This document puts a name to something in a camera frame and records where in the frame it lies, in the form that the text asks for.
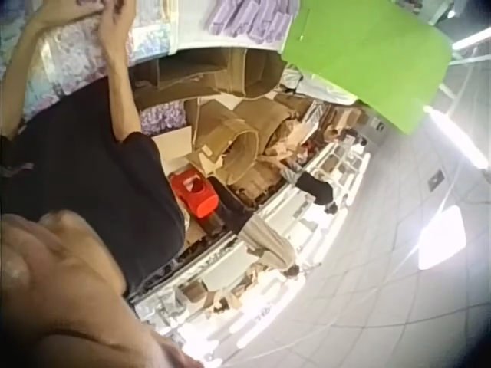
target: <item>person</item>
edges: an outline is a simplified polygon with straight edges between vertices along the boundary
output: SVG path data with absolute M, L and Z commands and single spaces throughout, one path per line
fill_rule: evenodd
M 285 158 L 287 165 L 284 165 L 283 159 L 284 157 L 281 156 L 259 157 L 260 161 L 276 166 L 287 182 L 308 193 L 314 204 L 324 206 L 326 214 L 335 215 L 338 212 L 338 205 L 334 200 L 334 190 L 331 184 L 316 179 L 289 157 Z
M 108 5 L 103 13 L 99 39 L 107 78 L 41 111 L 18 133 L 37 40 L 98 8 L 72 3 L 44 1 L 2 81 L 2 106 L 8 106 L 2 109 L 2 213 L 40 222 L 73 248 L 106 248 L 120 270 L 119 289 L 129 297 L 177 255 L 185 232 L 159 151 L 140 132 L 133 101 L 125 44 L 135 0 L 114 13 Z
M 48 366 L 177 366 L 124 300 L 184 240 L 183 215 L 156 145 L 140 132 L 130 88 L 125 44 L 136 0 L 104 1 L 107 78 L 19 133 L 38 40 L 102 8 L 44 0 L 2 80 L 2 332 L 8 326 L 9 336 L 47 351 Z
M 292 244 L 253 211 L 246 209 L 214 176 L 208 178 L 219 197 L 216 214 L 239 240 L 244 241 L 247 252 L 258 257 L 256 265 L 269 270 L 280 270 L 284 276 L 298 276 L 300 267 Z
M 2 217 L 0 365 L 203 368 L 137 319 L 87 247 L 91 259 L 40 223 Z

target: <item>brown paper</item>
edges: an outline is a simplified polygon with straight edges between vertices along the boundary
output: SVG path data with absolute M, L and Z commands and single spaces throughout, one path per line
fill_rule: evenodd
M 282 176 L 278 169 L 267 163 L 256 163 L 245 175 L 231 186 L 233 192 L 249 207 L 255 207 L 255 200 L 278 185 Z
M 223 165 L 216 170 L 216 176 L 230 185 L 239 180 L 255 162 L 258 134 L 227 107 L 211 100 L 200 108 L 194 152 L 188 155 L 189 161 L 204 172 L 199 160 L 200 153 L 205 154 L 211 163 L 217 163 L 222 158 Z
M 280 124 L 294 118 L 294 111 L 286 106 L 262 97 L 258 100 L 244 100 L 234 112 L 248 125 L 257 130 L 259 135 L 259 154 L 263 154 L 273 133 Z
M 259 98 L 278 86 L 285 62 L 276 51 L 224 48 L 227 68 L 216 73 L 220 91 L 237 97 Z

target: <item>store shelf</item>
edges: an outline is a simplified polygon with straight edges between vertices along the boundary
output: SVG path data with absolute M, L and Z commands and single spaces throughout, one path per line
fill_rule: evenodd
M 334 147 L 335 145 L 333 143 L 327 145 L 305 166 L 305 169 L 310 171 L 316 168 L 323 159 L 328 157 Z M 280 211 L 282 206 L 287 203 L 287 201 L 285 201 L 287 197 L 291 197 L 297 193 L 298 189 L 293 186 L 288 184 L 283 186 L 264 204 L 263 207 L 260 208 L 260 210 L 258 210 L 259 215 L 263 217 L 264 220 L 268 221 L 268 219 Z M 188 265 L 178 270 L 170 279 L 164 281 L 141 299 L 135 300 L 135 304 L 145 304 L 149 299 L 155 297 L 159 293 L 180 284 L 184 284 L 196 276 L 201 275 L 203 272 L 218 267 L 220 263 L 225 261 L 236 249 L 241 247 L 242 244 L 242 241 L 238 241 L 233 233 L 229 232 Z
M 218 0 L 179 0 L 179 36 L 177 49 L 187 48 L 259 48 L 283 50 L 285 40 L 256 44 L 245 35 L 237 38 L 224 34 L 215 36 L 206 30 L 206 23 Z

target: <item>red container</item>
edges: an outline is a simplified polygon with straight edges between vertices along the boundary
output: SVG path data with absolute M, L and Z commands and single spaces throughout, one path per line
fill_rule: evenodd
M 176 196 L 198 219 L 217 209 L 219 198 L 215 189 L 195 168 L 173 174 L 169 181 Z

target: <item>purple item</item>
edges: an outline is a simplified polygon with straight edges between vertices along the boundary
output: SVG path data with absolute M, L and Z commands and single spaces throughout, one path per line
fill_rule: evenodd
M 280 32 L 280 28 L 283 24 L 283 21 L 285 18 L 288 17 L 286 14 L 283 13 L 276 13 L 275 18 L 269 25 L 268 29 L 265 32 L 264 38 L 266 39 L 266 42 L 273 42 L 277 37 L 278 33 Z
M 253 40 L 260 40 L 263 42 L 266 32 L 271 28 L 273 19 L 275 19 L 277 14 L 278 7 L 276 1 L 259 0 L 259 12 L 256 15 L 252 28 L 249 31 L 249 37 Z
M 281 13 L 286 13 L 288 11 L 288 0 L 278 0 L 278 10 Z
M 251 24 L 258 10 L 259 4 L 257 2 L 254 0 L 244 0 L 237 11 L 237 15 L 230 24 L 228 29 L 229 34 L 232 37 L 245 34 L 251 28 Z
M 141 132 L 147 136 L 158 136 L 187 125 L 183 101 L 156 105 L 140 113 Z
M 220 35 L 233 15 L 236 13 L 237 8 L 240 6 L 242 0 L 219 0 L 213 13 L 210 15 L 206 29 L 212 35 Z
M 293 18 L 297 18 L 299 12 L 300 12 L 300 0 L 288 0 L 287 14 L 291 15 Z
M 286 37 L 286 34 L 288 33 L 288 28 L 290 27 L 290 24 L 293 21 L 293 16 L 284 14 L 282 23 L 278 27 L 278 32 L 276 33 L 276 41 L 281 41 Z

